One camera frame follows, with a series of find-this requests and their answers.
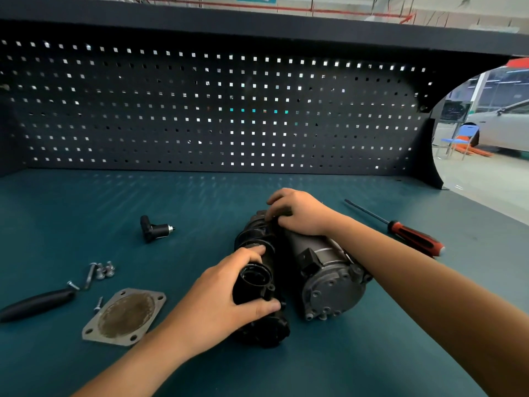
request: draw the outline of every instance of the pegboard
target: pegboard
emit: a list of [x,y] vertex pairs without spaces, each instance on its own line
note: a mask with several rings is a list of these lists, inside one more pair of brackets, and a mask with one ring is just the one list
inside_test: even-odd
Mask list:
[[468,75],[451,85],[433,51],[1,24],[0,97],[27,167],[411,174],[433,167],[432,108]]

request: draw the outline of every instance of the blue chair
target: blue chair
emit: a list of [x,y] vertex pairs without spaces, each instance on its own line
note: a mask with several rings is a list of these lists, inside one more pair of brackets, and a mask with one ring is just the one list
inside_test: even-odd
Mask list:
[[[454,152],[454,147],[451,147],[453,143],[455,144],[465,144],[466,145],[466,149],[465,149],[465,152],[463,153],[463,158],[461,160],[464,160],[465,159],[465,155],[466,155],[466,151],[468,151],[468,148],[470,146],[470,142],[472,142],[472,139],[474,138],[474,136],[476,136],[476,134],[478,133],[479,131],[479,126],[478,125],[462,125],[459,127],[459,129],[457,130],[456,134],[454,135],[454,138],[453,139],[448,139],[448,138],[442,138],[441,141],[442,142],[448,142],[448,146],[446,146],[446,148],[450,148],[450,154],[448,155],[448,157],[452,156],[452,153]],[[468,136],[469,137],[469,140],[468,141],[465,141],[463,139],[458,139],[458,136]],[[439,155],[439,149],[441,148],[441,145],[438,146],[437,148],[437,152],[435,153],[435,156],[437,157]]]

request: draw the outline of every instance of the air suspension compressor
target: air suspension compressor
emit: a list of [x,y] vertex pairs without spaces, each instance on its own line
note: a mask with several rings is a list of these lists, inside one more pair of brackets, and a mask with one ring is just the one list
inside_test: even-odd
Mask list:
[[[360,263],[327,237],[301,235],[264,220],[258,211],[235,239],[235,249],[264,245],[262,265],[249,263],[239,273],[233,300],[241,304],[276,298],[284,309],[281,288],[295,295],[305,320],[326,320],[354,307],[372,279]],[[234,333],[235,338],[262,347],[277,346],[290,334],[283,311],[252,322]]]

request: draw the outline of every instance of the person's left hand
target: person's left hand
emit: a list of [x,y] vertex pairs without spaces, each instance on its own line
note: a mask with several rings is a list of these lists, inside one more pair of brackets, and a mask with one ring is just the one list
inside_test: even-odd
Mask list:
[[241,269],[249,262],[262,263],[264,246],[239,248],[208,268],[159,326],[174,334],[186,358],[217,345],[239,327],[279,311],[278,300],[254,300],[235,305],[232,291]]

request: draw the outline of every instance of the hand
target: hand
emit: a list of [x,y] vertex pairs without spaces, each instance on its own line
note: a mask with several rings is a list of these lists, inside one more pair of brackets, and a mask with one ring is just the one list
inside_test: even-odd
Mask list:
[[311,194],[291,188],[275,191],[267,204],[271,206],[265,220],[278,216],[281,227],[305,235],[326,235],[332,217],[339,214]]
[[239,272],[249,262],[262,263],[265,251],[262,245],[239,248],[208,268],[160,325],[179,340],[187,360],[214,347],[239,327],[279,311],[281,304],[276,299],[241,305],[233,302]]

